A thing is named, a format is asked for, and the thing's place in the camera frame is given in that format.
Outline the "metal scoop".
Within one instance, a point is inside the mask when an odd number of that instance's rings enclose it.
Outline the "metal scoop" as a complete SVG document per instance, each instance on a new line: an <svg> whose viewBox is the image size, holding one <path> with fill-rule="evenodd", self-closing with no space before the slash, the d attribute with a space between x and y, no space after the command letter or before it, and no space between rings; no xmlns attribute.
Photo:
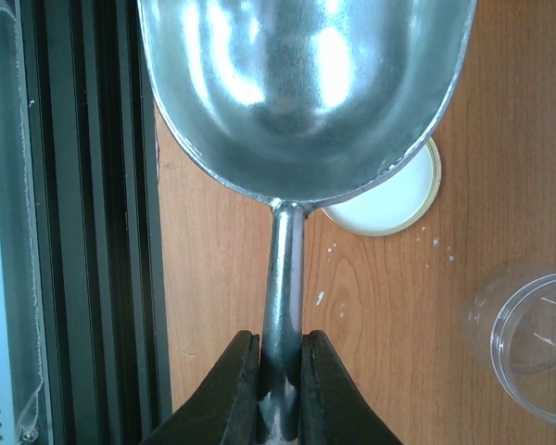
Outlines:
<svg viewBox="0 0 556 445"><path fill-rule="evenodd" d="M261 444L297 437L304 224L392 176L452 98L473 1L142 1L158 110L203 171L272 210Z"/></svg>

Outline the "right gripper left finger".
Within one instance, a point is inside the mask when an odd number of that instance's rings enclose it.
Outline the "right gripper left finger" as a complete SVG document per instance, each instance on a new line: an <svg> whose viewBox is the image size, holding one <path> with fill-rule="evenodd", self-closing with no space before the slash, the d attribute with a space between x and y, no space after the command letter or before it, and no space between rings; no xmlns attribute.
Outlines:
<svg viewBox="0 0 556 445"><path fill-rule="evenodd" d="M252 444L259 336L238 332L194 394L144 444Z"/></svg>

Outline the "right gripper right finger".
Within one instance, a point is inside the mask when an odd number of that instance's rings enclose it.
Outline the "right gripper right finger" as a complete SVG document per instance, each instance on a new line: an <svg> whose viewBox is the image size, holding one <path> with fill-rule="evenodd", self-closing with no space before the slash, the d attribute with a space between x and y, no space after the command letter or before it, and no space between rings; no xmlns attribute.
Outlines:
<svg viewBox="0 0 556 445"><path fill-rule="evenodd" d="M301 444L399 444L360 394L328 336L302 338L299 408Z"/></svg>

